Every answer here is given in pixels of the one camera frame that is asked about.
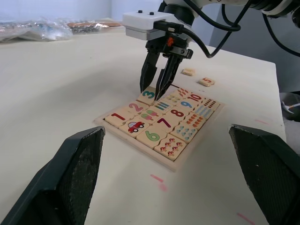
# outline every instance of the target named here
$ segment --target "table surface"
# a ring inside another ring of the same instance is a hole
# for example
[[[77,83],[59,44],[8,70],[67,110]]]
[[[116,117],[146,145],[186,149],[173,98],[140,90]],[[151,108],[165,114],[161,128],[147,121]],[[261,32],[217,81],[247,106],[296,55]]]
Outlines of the table surface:
[[[69,41],[0,45],[0,221],[68,136],[137,98],[144,46],[122,29]],[[176,173],[107,132],[86,225],[247,225],[237,213],[267,224],[228,127],[260,128],[285,140],[275,64],[225,51],[209,60],[195,43],[190,47],[194,55],[181,63],[174,82],[226,107]],[[159,59],[159,70],[165,62]],[[185,67],[197,75],[180,74]],[[216,84],[196,83],[205,76]]]

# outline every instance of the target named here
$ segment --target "number 7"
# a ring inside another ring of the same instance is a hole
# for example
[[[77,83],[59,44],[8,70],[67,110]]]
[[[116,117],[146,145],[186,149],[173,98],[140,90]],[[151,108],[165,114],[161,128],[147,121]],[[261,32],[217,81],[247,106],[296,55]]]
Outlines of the number 7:
[[[167,127],[169,128],[171,127],[171,125],[164,118],[161,118],[157,121],[157,123],[161,123],[161,122],[164,122]]]

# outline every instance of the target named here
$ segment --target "pink mark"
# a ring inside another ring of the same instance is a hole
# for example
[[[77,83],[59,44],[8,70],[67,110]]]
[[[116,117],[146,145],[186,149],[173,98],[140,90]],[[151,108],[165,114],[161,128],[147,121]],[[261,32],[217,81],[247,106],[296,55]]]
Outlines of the pink mark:
[[[269,125],[268,123],[266,123],[266,122],[264,122],[264,121],[261,121],[261,120],[255,120],[255,121],[256,121],[256,122],[260,122],[260,123]]]
[[[240,214],[239,212],[237,213],[237,215],[241,218],[243,218],[244,220],[246,220],[248,223],[255,225],[255,223],[253,221],[251,221],[250,219],[248,219],[247,217],[245,217],[244,215]]]
[[[150,175],[151,177],[153,177],[154,179],[157,179],[159,182],[164,182],[164,180],[163,179],[161,179],[161,178],[159,178],[159,177],[157,177],[157,176],[155,176],[155,175],[153,175],[153,174],[151,174]]]
[[[166,192],[168,190],[167,186],[164,185],[163,183],[159,185],[159,189],[161,189],[164,192]]]

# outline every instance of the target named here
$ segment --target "wooden puzzle board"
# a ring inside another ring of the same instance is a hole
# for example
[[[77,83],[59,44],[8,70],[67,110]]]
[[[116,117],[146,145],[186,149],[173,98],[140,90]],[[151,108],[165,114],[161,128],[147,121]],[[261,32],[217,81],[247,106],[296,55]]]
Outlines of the wooden puzzle board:
[[[99,116],[94,123],[175,172],[208,132],[224,104],[176,85],[157,102],[154,93],[155,88],[148,87],[136,101]]]

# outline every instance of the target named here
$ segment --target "car illustration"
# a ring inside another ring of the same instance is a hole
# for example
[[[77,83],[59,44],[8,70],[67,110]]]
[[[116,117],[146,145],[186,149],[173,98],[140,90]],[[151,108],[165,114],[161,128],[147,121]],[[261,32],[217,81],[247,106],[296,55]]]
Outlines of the car illustration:
[[[139,131],[139,128],[143,128],[144,127],[144,123],[143,122],[131,122],[128,124],[129,126],[129,129],[128,129],[128,132],[129,133],[133,133],[133,132],[138,132]]]

